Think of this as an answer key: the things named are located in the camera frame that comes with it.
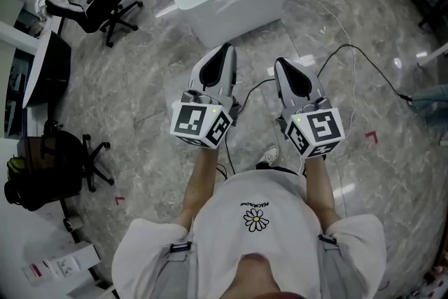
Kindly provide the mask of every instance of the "wire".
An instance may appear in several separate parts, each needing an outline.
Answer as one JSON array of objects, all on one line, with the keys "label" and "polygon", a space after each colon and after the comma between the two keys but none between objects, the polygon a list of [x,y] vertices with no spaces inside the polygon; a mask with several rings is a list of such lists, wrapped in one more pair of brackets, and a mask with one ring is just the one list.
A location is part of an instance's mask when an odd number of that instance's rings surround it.
[{"label": "wire", "polygon": [[448,100],[437,100],[437,99],[412,99],[410,96],[404,95],[404,94],[400,94],[392,85],[392,83],[389,81],[389,79],[386,77],[386,75],[383,74],[383,71],[381,71],[377,65],[375,65],[373,63],[372,60],[369,59],[369,57],[358,47],[355,45],[351,45],[351,44],[342,44],[340,47],[338,47],[335,51],[333,51],[330,56],[327,58],[327,60],[323,63],[323,66],[321,67],[321,69],[319,70],[319,73],[317,74],[317,77],[319,77],[323,71],[323,69],[325,68],[326,64],[328,63],[328,61],[331,59],[331,57],[333,55],[335,55],[341,48],[344,48],[346,46],[350,46],[350,48],[355,48],[356,50],[359,50],[361,52],[361,54],[364,55],[364,57],[366,58],[366,60],[381,74],[381,76],[383,77],[383,79],[388,83],[388,85],[391,87],[392,91],[394,91],[394,93],[397,94],[397,96],[401,97],[402,99],[409,101],[409,102],[413,102],[413,101],[432,101],[432,102],[448,102]]},{"label": "wire", "polygon": [[224,176],[224,181],[227,181],[227,176],[224,174],[223,171],[221,171],[219,168],[216,168],[221,174]]},{"label": "wire", "polygon": [[302,171],[302,156],[299,155],[299,157],[300,157],[300,167],[299,167],[299,170],[297,171],[297,175],[298,175],[298,176],[302,175],[302,174],[300,173],[300,171]]},{"label": "wire", "polygon": [[[266,80],[261,81],[259,84],[255,85],[253,88],[250,89],[250,91],[248,92],[246,99],[244,100],[244,104],[243,107],[241,107],[241,110],[238,111],[238,115],[243,112],[244,108],[246,107],[247,104],[247,100],[249,100],[249,96],[251,96],[252,91],[254,91],[258,86],[262,85],[263,83],[267,83],[268,81],[274,81],[275,78],[268,78]],[[232,163],[232,159],[230,158],[230,152],[229,152],[229,146],[227,145],[227,135],[228,135],[228,131],[225,133],[225,137],[224,137],[224,143],[225,143],[225,150],[227,151],[227,157],[229,158],[229,163],[230,166],[232,168],[233,174],[236,174],[235,172],[235,168],[233,167],[233,163]]]},{"label": "wire", "polygon": [[[326,6],[324,6],[320,1],[317,0],[311,0],[314,3],[320,5],[328,14],[330,14],[331,16],[333,16],[337,23],[339,24],[339,27],[342,29],[342,31],[345,33],[347,40],[349,41],[349,45],[351,45],[351,39],[349,36],[349,33],[344,29],[344,27],[342,26],[342,23],[340,22],[339,18],[333,14],[331,11],[329,11]],[[355,116],[355,112],[356,112],[356,95],[355,95],[355,89],[356,89],[356,83],[357,83],[357,77],[356,77],[356,56],[355,56],[355,52],[353,51],[352,48],[351,49],[351,54],[353,55],[353,78],[354,78],[354,82],[353,82],[353,112],[351,113],[350,116],[350,127],[349,127],[349,133],[347,134],[347,136],[345,137],[345,139],[347,139],[350,136],[351,133],[351,124],[353,123],[353,117]]]},{"label": "wire", "polygon": [[221,166],[223,169],[224,169],[224,171],[225,171],[225,174],[223,174],[223,176],[225,177],[225,179],[227,179],[227,168],[225,168],[225,166],[224,165],[222,165],[222,164],[220,164],[220,163],[217,163],[216,164],[217,166]]},{"label": "wire", "polygon": [[274,81],[274,80],[275,80],[275,78],[268,78],[268,79],[266,79],[266,80],[263,80],[261,83],[259,83],[258,85],[254,86],[253,88],[251,88],[251,91],[249,91],[249,93],[248,93],[247,96],[246,96],[246,99],[244,100],[243,107],[241,107],[241,110],[238,111],[238,115],[239,115],[241,112],[243,112],[244,107],[246,107],[247,100],[249,100],[249,96],[251,95],[252,91],[254,91],[254,90],[255,90],[258,86],[260,86],[261,84],[266,83],[266,82],[268,82],[268,81]]}]

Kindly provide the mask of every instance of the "daisy graphic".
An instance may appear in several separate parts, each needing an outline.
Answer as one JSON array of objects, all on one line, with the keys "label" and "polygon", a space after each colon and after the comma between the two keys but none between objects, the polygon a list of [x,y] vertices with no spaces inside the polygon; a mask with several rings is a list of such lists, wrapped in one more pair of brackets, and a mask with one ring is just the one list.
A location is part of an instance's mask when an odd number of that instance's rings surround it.
[{"label": "daisy graphic", "polygon": [[246,211],[243,216],[246,220],[246,227],[249,227],[249,232],[255,232],[255,230],[263,230],[269,221],[263,218],[263,211],[261,209],[255,210],[252,208],[250,211]]}]

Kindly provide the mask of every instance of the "chair base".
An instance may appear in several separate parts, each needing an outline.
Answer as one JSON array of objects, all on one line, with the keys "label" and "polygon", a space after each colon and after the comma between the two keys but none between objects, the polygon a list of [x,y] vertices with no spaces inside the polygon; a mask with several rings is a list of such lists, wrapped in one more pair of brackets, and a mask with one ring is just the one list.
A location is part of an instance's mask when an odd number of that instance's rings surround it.
[{"label": "chair base", "polygon": [[90,141],[90,135],[83,135],[83,177],[87,179],[87,186],[90,192],[95,192],[96,188],[93,184],[93,175],[96,174],[100,179],[107,182],[110,186],[113,186],[115,181],[113,179],[108,179],[104,174],[102,174],[99,169],[94,165],[95,157],[97,157],[100,150],[103,148],[110,148],[111,144],[109,142],[101,142],[92,153],[88,150],[88,141]]},{"label": "chair base", "polygon": [[109,27],[108,32],[107,32],[107,37],[106,37],[106,46],[112,48],[113,43],[111,42],[111,37],[112,37],[112,33],[113,33],[113,29],[115,28],[115,26],[117,24],[121,24],[121,25],[125,25],[126,27],[131,28],[132,30],[136,31],[139,29],[138,26],[136,25],[132,25],[128,22],[125,22],[123,20],[121,20],[121,17],[126,14],[128,11],[130,11],[133,7],[138,6],[139,8],[141,8],[143,6],[143,2],[142,1],[135,1],[134,3],[126,6],[125,8],[123,8],[123,6],[121,4],[118,5],[118,9],[116,11],[112,12],[112,16],[109,20],[107,20],[107,22],[105,22],[100,28],[99,30],[101,32],[105,32],[106,28]]}]

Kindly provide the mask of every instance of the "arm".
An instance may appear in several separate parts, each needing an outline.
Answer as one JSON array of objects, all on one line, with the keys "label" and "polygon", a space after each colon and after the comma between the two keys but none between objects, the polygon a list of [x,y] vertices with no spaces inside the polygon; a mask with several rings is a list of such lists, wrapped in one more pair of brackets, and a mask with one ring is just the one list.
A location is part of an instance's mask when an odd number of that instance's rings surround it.
[{"label": "arm", "polygon": [[218,149],[199,149],[195,168],[183,196],[182,212],[173,223],[190,230],[193,218],[213,195],[217,162]]},{"label": "arm", "polygon": [[307,204],[317,215],[322,230],[341,218],[335,212],[335,198],[322,157],[307,158]]}]

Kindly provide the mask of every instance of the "white cable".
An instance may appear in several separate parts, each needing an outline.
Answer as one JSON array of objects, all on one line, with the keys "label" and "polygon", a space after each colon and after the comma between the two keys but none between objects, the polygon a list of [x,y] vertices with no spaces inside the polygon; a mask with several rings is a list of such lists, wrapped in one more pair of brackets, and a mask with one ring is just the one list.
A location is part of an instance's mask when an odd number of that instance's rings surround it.
[{"label": "white cable", "polygon": [[[354,84],[353,84],[353,112],[351,113],[350,116],[350,128],[349,128],[349,133],[346,135],[345,139],[348,139],[350,136],[350,132],[351,132],[351,124],[353,122],[353,117],[355,115],[356,112],[356,96],[355,96],[355,89],[356,89],[356,56],[355,56],[355,52],[353,51],[353,48],[351,47],[351,40],[350,40],[350,36],[349,33],[346,32],[346,30],[344,29],[344,27],[342,26],[340,20],[337,18],[337,16],[335,14],[333,14],[331,11],[329,11],[320,1],[317,0],[311,0],[314,3],[317,3],[318,5],[320,5],[323,9],[325,9],[325,11],[330,14],[331,16],[333,16],[337,23],[339,24],[340,28],[342,29],[342,31],[345,33],[347,39],[349,40],[349,45],[350,45],[350,50],[351,53],[353,54],[353,78],[354,78]],[[300,156],[300,168],[302,168],[302,156]]]},{"label": "white cable", "polygon": [[300,176],[302,174],[302,155],[300,155],[299,157],[300,157],[300,167],[299,170],[297,171],[297,174]]}]

